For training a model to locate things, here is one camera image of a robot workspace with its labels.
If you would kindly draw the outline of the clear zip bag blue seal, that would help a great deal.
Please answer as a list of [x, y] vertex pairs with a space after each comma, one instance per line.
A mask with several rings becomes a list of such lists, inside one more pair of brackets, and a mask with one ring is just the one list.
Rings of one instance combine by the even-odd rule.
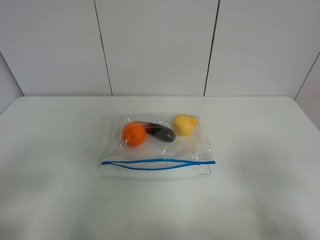
[[163, 142], [146, 134], [138, 146], [129, 146], [122, 140], [122, 129], [136, 121], [151, 122], [173, 130], [173, 119], [183, 113], [137, 113], [114, 115], [106, 119], [106, 148], [99, 166], [106, 176], [113, 177], [187, 177], [211, 174], [216, 164], [212, 146], [198, 124], [189, 136], [175, 133], [174, 142]]

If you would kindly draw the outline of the dark purple eggplant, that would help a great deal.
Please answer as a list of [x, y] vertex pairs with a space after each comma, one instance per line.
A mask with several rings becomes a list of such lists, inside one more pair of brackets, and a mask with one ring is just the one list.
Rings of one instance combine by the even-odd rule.
[[158, 123], [147, 122], [147, 121], [135, 121], [135, 122], [143, 126], [147, 135], [153, 138], [156, 138], [160, 141], [163, 141], [165, 143], [173, 143], [176, 139], [175, 132], [169, 127], [166, 127]]

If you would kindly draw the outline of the yellow pear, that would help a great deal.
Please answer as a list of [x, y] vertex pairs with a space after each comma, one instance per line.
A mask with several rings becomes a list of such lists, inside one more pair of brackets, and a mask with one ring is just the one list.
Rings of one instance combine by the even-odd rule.
[[193, 133], [198, 124], [198, 117], [188, 114], [177, 114], [172, 122], [173, 131], [181, 137], [187, 137]]

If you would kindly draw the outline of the orange fruit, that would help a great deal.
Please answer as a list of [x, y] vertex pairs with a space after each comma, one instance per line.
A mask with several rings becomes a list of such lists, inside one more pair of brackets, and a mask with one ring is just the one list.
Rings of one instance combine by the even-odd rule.
[[139, 122], [129, 122], [122, 128], [122, 140], [131, 147], [141, 145], [146, 139], [146, 130]]

